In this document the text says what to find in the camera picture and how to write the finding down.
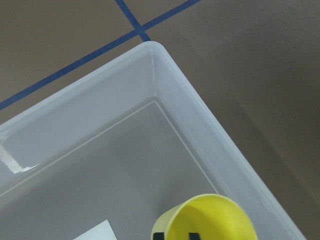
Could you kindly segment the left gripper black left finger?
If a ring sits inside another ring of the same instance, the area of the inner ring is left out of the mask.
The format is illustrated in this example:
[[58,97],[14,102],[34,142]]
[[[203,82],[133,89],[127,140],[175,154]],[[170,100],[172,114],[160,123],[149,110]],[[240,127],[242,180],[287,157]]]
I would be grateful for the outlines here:
[[153,240],[165,240],[165,233],[164,232],[154,232],[152,239]]

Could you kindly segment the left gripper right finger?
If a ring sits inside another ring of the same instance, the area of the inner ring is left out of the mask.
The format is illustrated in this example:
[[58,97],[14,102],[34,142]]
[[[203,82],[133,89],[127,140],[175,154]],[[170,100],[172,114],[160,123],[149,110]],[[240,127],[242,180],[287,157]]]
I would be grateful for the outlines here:
[[189,240],[201,240],[200,234],[198,232],[190,232],[188,234]]

